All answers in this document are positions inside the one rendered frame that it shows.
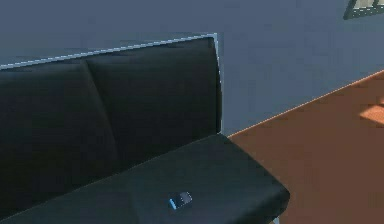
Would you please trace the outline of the dark framed wall picture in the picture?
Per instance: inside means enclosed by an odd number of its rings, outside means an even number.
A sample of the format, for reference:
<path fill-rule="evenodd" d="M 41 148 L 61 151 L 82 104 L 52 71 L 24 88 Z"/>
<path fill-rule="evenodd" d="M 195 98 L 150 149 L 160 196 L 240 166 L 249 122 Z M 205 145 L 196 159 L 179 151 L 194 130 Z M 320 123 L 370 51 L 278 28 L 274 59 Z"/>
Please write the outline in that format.
<path fill-rule="evenodd" d="M 384 0 L 349 0 L 344 20 L 384 14 Z"/>

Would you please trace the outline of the black sofa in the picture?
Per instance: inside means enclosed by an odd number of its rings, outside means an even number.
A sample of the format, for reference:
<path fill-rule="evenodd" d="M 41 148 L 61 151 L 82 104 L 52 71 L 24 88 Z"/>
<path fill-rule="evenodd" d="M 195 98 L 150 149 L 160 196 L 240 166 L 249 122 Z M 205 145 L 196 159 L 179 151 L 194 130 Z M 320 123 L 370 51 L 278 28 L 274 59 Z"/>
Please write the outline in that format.
<path fill-rule="evenodd" d="M 0 224 L 280 224 L 289 191 L 222 132 L 217 45 L 0 65 Z"/>

